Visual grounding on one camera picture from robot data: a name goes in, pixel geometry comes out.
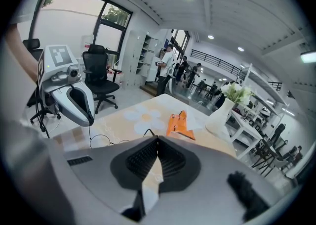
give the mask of black office chair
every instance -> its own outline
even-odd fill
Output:
[[[95,109],[95,114],[98,114],[99,106],[102,101],[107,101],[108,103],[113,104],[115,109],[117,109],[118,105],[108,99],[109,97],[115,99],[115,96],[107,94],[119,89],[119,85],[115,83],[115,78],[117,72],[121,73],[121,70],[113,69],[113,81],[111,82],[107,80],[108,55],[101,45],[90,45],[88,52],[84,52],[82,57],[85,66],[84,82],[92,93],[97,95],[94,101],[99,101],[97,108]]]
[[[43,49],[40,49],[40,40],[39,39],[23,40],[23,44],[27,48],[27,50],[31,53],[31,55],[34,57],[34,59],[36,61],[39,61],[40,56],[43,52]],[[41,110],[30,119],[31,124],[34,124],[33,120],[36,119],[38,116],[41,117],[41,119],[43,120],[44,116],[47,113],[52,114],[48,109],[44,108],[43,101],[40,98],[36,99],[35,92],[33,92],[32,96],[30,97],[29,102],[27,103],[27,106],[31,107],[32,105],[35,105],[36,101],[40,103]],[[42,132],[45,132],[45,129],[41,124],[40,124],[40,128]]]

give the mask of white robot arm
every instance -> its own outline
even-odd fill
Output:
[[[82,82],[78,62],[67,45],[45,47],[38,65],[39,93],[53,114],[61,112],[80,126],[94,123],[91,90]],[[51,95],[45,101],[45,93]]]

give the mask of window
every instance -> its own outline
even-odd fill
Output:
[[[173,51],[174,54],[177,56],[177,59],[182,59],[189,39],[190,35],[187,31],[173,30],[171,43],[174,45]]]
[[[109,0],[40,0],[37,11],[31,38],[38,38],[41,48],[67,44],[79,58],[83,53],[81,37],[93,34],[93,43],[107,48],[109,62],[119,60],[130,11]]]

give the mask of fluorescent light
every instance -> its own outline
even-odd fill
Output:
[[[301,59],[304,63],[316,62],[316,51],[301,53]]]
[[[274,104],[274,103],[273,103],[272,101],[270,101],[270,100],[267,100],[267,102],[268,102],[269,104],[272,104],[272,105]]]
[[[285,111],[285,112],[287,112],[288,114],[291,114],[292,116],[295,116],[294,113],[292,113],[292,112],[290,112],[290,111],[288,111],[288,110],[286,110],[286,109],[284,109],[284,108],[282,108],[282,110]]]

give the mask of floor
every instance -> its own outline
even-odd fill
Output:
[[[196,92],[191,92],[189,89],[182,88],[178,86],[176,88],[176,92],[178,95],[181,95],[185,98],[188,98],[189,105],[206,115],[210,115],[213,111],[216,110],[215,107],[215,102],[216,98],[212,99],[211,101],[205,100],[204,95],[205,93],[199,95]],[[99,113],[95,115],[95,118],[101,118],[106,115],[109,115],[111,113],[116,112],[117,110],[125,109],[129,106],[135,105],[137,103],[143,102],[145,100],[148,100],[152,98],[151,95],[148,93],[142,91],[141,89],[119,89],[115,93],[115,102],[118,105],[118,109],[114,109],[114,106],[103,102],[99,108]],[[26,111],[26,116],[28,119],[30,119],[34,114],[35,114],[35,107],[32,106],[30,108],[27,108]],[[44,119],[44,123],[46,125],[46,128],[49,132],[50,137],[54,137],[58,134],[61,134],[65,131],[68,131],[70,129],[73,129],[77,127],[77,124],[66,118],[65,116],[62,116],[61,120],[58,120],[56,116],[53,115],[47,115]],[[39,124],[37,119],[34,120],[34,125],[33,127],[39,129]],[[230,124],[227,126],[229,132],[231,131],[236,131],[234,128],[235,126],[233,124]],[[239,143],[238,141],[233,142],[233,146],[235,148],[236,154],[239,155],[241,154],[246,147],[242,144]],[[247,154],[242,158],[242,162],[251,167],[251,165],[254,163],[256,158],[254,158],[252,155]],[[273,169],[271,173],[266,177],[268,181],[270,181],[281,193],[281,195],[285,195],[292,189],[291,182],[284,177],[284,175],[277,169]]]

